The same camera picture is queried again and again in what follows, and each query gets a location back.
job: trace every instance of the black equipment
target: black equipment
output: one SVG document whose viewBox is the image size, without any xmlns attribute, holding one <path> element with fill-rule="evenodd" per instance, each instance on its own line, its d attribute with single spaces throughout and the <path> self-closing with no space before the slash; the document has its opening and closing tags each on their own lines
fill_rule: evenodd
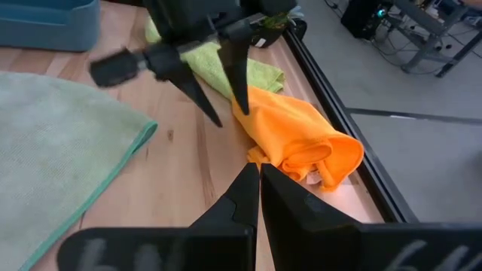
<svg viewBox="0 0 482 271">
<path fill-rule="evenodd" d="M 99 87 L 113 87 L 149 69 L 159 81 L 171 81 L 217 126 L 222 126 L 188 64 L 180 53 L 217 38 L 219 59 L 244 114 L 249 114 L 246 65 L 252 39 L 251 23 L 288 13 L 295 0 L 144 0 L 162 40 L 130 52 L 121 50 L 92 62 L 90 74 Z"/>
<path fill-rule="evenodd" d="M 355 38 L 370 40 L 392 6 L 387 0 L 351 0 L 341 23 Z"/>
<path fill-rule="evenodd" d="M 250 163 L 190 227 L 77 232 L 60 247 L 59 271 L 255 270 L 259 187 Z M 269 164 L 261 205 L 277 271 L 482 269 L 480 224 L 362 224 Z"/>
</svg>

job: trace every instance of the plastic container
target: plastic container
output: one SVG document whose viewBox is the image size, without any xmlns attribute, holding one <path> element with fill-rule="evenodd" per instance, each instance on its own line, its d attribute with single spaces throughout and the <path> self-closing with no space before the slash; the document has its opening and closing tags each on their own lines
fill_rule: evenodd
<svg viewBox="0 0 482 271">
<path fill-rule="evenodd" d="M 99 33 L 99 0 L 0 0 L 0 46 L 85 51 Z"/>
</svg>

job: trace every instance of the light green cloth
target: light green cloth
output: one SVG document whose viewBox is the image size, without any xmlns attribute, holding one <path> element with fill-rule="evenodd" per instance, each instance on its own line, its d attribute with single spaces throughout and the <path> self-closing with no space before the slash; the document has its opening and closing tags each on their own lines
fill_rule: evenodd
<svg viewBox="0 0 482 271">
<path fill-rule="evenodd" d="M 0 72 L 0 270 L 30 269 L 156 128 L 91 87 Z"/>
<path fill-rule="evenodd" d="M 150 43 L 160 40 L 156 26 L 151 18 L 148 18 L 145 25 L 145 39 Z M 186 61 L 191 69 L 204 79 L 209 86 L 217 90 L 224 97 L 230 99 L 233 92 L 229 80 L 223 71 L 221 61 L 219 60 L 218 49 L 219 45 L 209 42 L 184 53 L 182 59 Z M 285 76 L 282 70 L 252 59 L 248 59 L 246 76 L 248 85 L 273 93 L 279 92 L 285 82 Z"/>
</svg>

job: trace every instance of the concrete floor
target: concrete floor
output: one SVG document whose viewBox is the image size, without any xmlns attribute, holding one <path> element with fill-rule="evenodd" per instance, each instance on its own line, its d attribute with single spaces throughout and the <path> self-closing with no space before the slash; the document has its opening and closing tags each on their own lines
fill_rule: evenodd
<svg viewBox="0 0 482 271">
<path fill-rule="evenodd" d="M 333 1 L 341 10 L 347 6 L 346 0 Z M 408 75 L 387 63 L 371 43 L 353 38 L 323 0 L 298 3 L 308 22 L 303 42 L 347 108 L 482 119 L 481 58 L 469 54 L 442 79 Z M 466 29 L 460 23 L 450 33 Z M 381 29 L 377 39 L 383 40 L 384 34 Z M 473 35 L 475 32 L 456 37 L 468 42 Z M 390 41 L 397 48 L 407 43 L 396 31 Z M 453 45 L 443 50 L 451 56 L 462 46 L 451 37 L 444 43 Z M 379 47 L 393 51 L 387 41 L 381 41 Z M 475 51 L 482 56 L 482 45 Z M 400 52 L 388 58 L 402 64 L 414 54 Z M 426 73 L 439 67 L 440 63 L 423 61 L 413 72 Z M 477 197 L 482 194 L 482 145 L 476 140 L 482 139 L 482 126 L 368 115 L 353 118 L 421 221 L 482 221 L 476 207 L 482 206 L 482 197 Z M 442 195 L 450 204 L 438 204 Z"/>
</svg>

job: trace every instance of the orange cloth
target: orange cloth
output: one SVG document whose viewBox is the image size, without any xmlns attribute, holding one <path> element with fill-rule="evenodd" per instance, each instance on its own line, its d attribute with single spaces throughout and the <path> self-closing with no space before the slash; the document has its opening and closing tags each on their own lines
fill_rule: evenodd
<svg viewBox="0 0 482 271">
<path fill-rule="evenodd" d="M 233 114 L 258 143 L 249 162 L 271 163 L 295 181 L 318 169 L 323 191 L 335 190 L 363 159 L 363 145 L 336 131 L 308 102 L 249 87 L 245 116 L 235 100 Z"/>
</svg>

